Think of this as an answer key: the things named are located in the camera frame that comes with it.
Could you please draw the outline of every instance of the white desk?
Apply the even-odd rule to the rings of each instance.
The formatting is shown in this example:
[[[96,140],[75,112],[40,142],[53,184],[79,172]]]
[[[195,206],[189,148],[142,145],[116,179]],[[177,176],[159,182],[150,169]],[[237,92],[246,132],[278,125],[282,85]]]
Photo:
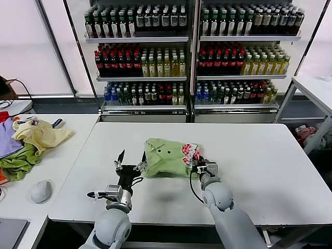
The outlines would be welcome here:
[[[3,185],[6,188],[6,196],[0,202],[0,218],[27,219],[30,222],[18,249],[35,248],[38,245],[47,224],[48,212],[99,118],[97,114],[38,114],[36,116],[49,123],[62,118],[65,121],[63,127],[74,130],[75,134],[58,147],[43,152],[41,163],[34,166],[23,180]],[[30,191],[35,183],[44,179],[51,181],[53,194],[48,202],[38,205],[31,200]]]
[[[331,79],[324,80],[323,78],[308,76],[296,76],[293,77],[292,80],[287,95],[275,117],[275,122],[282,120],[283,110],[288,107],[297,89],[327,115],[313,139],[304,147],[304,151],[308,155],[321,141],[325,133],[332,127],[332,81],[330,81]]]
[[[123,162],[138,163],[150,137],[201,144],[256,226],[332,224],[332,194],[283,124],[97,123],[49,218],[93,223],[105,201],[93,204],[86,193],[116,184],[113,161],[125,149]],[[200,195],[199,182],[193,184]],[[132,223],[214,224],[188,179],[144,179],[133,191]]]
[[[21,112],[24,112],[32,106],[31,100],[14,100],[13,103],[2,111],[9,112],[10,115],[15,115]]]

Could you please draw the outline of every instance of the white wall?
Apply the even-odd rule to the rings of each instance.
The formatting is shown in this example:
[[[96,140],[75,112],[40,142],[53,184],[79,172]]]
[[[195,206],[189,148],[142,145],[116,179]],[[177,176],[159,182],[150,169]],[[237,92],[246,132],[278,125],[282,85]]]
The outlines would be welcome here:
[[[29,92],[72,94],[33,0],[2,0],[0,75],[18,78]],[[13,83],[18,94],[26,94]]]

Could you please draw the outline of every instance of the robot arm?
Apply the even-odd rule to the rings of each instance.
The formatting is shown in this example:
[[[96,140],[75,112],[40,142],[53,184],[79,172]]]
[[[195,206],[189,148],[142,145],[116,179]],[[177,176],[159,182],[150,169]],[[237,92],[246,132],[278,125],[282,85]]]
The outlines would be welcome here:
[[[266,249],[249,216],[234,202],[232,193],[217,177],[218,165],[200,158],[192,172],[199,174],[203,203],[210,210],[225,249]]]

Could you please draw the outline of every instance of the computer mouse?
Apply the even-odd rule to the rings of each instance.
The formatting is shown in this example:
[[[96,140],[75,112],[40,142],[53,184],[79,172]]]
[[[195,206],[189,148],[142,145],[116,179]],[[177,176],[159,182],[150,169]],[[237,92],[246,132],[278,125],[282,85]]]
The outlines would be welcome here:
[[[47,180],[43,180],[39,183],[36,183],[32,187],[31,191],[31,200],[33,200],[34,203],[42,203],[49,199],[52,195],[52,187],[51,183]]]

